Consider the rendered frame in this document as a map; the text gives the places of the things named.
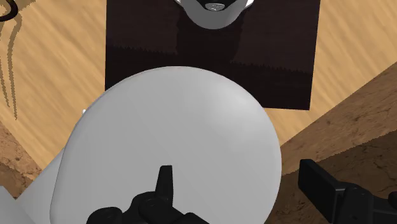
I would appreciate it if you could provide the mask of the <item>white toilet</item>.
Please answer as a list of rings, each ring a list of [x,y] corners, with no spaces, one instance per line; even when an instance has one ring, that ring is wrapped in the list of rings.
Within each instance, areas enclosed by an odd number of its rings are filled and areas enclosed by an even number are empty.
[[[259,102],[194,67],[135,74],[81,116],[64,150],[15,200],[0,187],[0,224],[85,224],[129,208],[171,165],[174,207],[209,224],[264,224],[279,191],[281,150]]]

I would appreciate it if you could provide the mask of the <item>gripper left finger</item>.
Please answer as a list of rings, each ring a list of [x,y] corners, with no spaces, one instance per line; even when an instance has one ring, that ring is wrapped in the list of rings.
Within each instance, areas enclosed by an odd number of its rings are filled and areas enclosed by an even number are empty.
[[[94,211],[86,224],[209,224],[194,213],[178,211],[173,207],[172,166],[161,166],[155,191],[144,192],[132,199],[123,212],[117,207]]]

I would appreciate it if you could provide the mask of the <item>dark robot stand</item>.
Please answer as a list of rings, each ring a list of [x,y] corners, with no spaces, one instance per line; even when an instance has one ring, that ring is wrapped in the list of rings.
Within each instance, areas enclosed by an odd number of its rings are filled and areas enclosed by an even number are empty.
[[[105,86],[164,66],[225,76],[264,108],[310,108],[320,0],[254,0],[204,29],[175,0],[107,0]]]

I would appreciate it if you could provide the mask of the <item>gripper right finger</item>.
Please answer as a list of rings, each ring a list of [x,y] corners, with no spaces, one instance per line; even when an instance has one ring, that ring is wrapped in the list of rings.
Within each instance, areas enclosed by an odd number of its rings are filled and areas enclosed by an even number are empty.
[[[311,159],[301,159],[298,187],[329,224],[397,224],[397,191],[383,199],[335,179]]]

